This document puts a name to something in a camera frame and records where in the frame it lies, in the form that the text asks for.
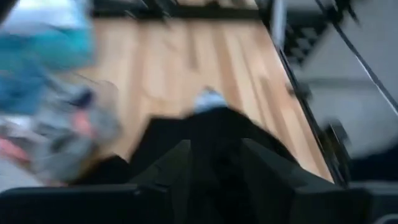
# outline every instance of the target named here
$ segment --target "wooden floor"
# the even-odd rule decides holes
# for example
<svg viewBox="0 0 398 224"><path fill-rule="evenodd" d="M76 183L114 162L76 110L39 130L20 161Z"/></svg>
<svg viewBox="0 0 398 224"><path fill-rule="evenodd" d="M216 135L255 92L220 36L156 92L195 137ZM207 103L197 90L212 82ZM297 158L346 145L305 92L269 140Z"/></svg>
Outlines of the wooden floor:
<svg viewBox="0 0 398 224"><path fill-rule="evenodd" d="M152 114L181 116L204 86L277 136L303 168L331 180L264 26L255 22L95 21L98 64L82 73L118 87L124 132L111 151L123 158Z"/></svg>

